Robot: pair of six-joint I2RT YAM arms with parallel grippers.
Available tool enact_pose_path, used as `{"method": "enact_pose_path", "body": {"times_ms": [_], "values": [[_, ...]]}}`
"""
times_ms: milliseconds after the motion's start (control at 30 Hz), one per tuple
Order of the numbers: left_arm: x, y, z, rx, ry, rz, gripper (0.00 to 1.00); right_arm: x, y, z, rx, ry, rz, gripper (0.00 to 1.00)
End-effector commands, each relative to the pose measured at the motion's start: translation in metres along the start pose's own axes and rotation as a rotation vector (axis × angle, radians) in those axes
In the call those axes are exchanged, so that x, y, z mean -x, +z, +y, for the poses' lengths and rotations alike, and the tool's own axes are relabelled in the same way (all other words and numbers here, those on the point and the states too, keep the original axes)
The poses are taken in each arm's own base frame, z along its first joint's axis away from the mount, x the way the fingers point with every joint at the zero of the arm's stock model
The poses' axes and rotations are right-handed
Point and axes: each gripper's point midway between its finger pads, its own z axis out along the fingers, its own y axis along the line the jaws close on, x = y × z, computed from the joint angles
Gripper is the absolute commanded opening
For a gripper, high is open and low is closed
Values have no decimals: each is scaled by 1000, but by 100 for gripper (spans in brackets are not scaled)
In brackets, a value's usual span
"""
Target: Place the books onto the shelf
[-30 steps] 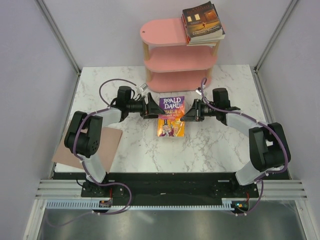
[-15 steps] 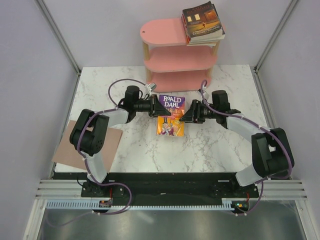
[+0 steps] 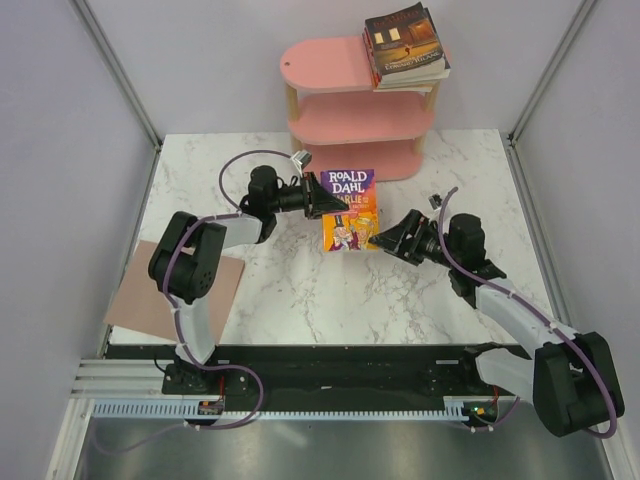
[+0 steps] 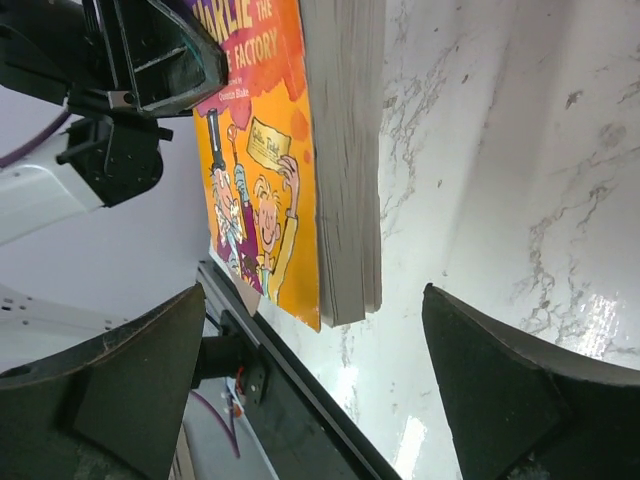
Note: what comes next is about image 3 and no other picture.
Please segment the Roald Dahl Charlie book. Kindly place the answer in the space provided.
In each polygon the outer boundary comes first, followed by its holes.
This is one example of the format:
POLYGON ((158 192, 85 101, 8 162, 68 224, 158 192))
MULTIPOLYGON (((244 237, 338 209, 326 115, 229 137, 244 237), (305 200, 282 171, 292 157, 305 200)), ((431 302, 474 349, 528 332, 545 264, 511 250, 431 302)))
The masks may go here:
POLYGON ((326 170, 321 173, 321 185, 349 207, 322 217, 323 250, 377 250, 370 242, 379 233, 375 171, 326 170))

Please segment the red 13-Storey Treehouse book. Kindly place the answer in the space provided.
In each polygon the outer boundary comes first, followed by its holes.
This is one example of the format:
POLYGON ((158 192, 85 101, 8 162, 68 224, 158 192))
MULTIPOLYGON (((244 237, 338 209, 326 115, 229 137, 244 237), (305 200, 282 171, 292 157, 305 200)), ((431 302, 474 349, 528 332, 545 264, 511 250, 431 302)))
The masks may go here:
POLYGON ((380 75, 380 73, 378 71, 378 68, 376 66, 376 63, 375 63, 373 47, 372 47, 372 44, 371 44, 371 41, 370 41, 370 37, 369 37, 369 34, 368 34, 366 28, 363 29, 362 39, 363 39, 363 43, 364 43, 365 50, 366 50, 366 53, 367 53, 367 58, 368 58, 368 63, 369 63, 369 69, 370 69, 373 89, 374 90, 379 90, 380 85, 381 85, 382 77, 381 77, 381 75, 380 75))

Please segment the brown Edward Tulane book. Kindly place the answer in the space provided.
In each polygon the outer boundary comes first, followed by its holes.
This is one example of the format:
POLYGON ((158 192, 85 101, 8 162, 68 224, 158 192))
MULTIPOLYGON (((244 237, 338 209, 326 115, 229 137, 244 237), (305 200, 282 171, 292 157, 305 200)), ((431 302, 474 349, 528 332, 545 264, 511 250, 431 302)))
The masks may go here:
POLYGON ((366 19, 363 34, 372 67, 380 79, 429 77, 447 68, 434 22, 421 2, 366 19))

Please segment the blue Nineteen Eighty-Four book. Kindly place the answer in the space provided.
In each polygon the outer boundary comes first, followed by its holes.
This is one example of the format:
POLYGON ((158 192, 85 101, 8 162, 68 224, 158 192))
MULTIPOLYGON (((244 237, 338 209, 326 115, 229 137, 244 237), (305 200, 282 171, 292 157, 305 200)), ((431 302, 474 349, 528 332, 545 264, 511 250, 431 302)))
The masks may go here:
POLYGON ((448 75, 445 51, 427 20, 380 31, 366 29, 382 77, 380 88, 392 84, 426 82, 448 75))

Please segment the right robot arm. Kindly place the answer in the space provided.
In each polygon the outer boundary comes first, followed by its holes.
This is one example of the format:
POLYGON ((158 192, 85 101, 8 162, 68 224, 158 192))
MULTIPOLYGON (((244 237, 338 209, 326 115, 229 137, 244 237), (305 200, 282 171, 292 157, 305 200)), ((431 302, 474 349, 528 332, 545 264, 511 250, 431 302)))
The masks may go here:
POLYGON ((457 371, 465 391, 502 388, 531 404, 557 437, 592 432, 601 423, 609 425, 603 437, 616 433, 625 405, 607 341, 596 332, 581 334, 549 319, 526 300, 487 258, 479 217, 456 214, 444 231, 438 221, 412 210, 369 242, 412 265, 429 260, 447 267, 456 295, 525 350, 520 357, 498 345, 475 348, 457 371))

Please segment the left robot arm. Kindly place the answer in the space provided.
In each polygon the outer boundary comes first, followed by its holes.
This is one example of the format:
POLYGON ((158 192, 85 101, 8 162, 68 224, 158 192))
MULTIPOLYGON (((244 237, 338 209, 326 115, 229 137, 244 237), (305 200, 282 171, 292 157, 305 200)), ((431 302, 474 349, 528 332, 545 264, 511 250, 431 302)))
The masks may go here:
POLYGON ((218 367, 208 362, 216 348, 208 294, 219 276, 223 251, 266 241, 279 213, 301 211, 308 219, 318 219, 347 210, 313 173, 285 184, 274 168, 263 165, 252 170, 237 213, 197 217, 178 211, 171 217, 149 261, 148 275, 170 305, 176 354, 190 363, 184 375, 190 387, 208 393, 220 378, 218 367))

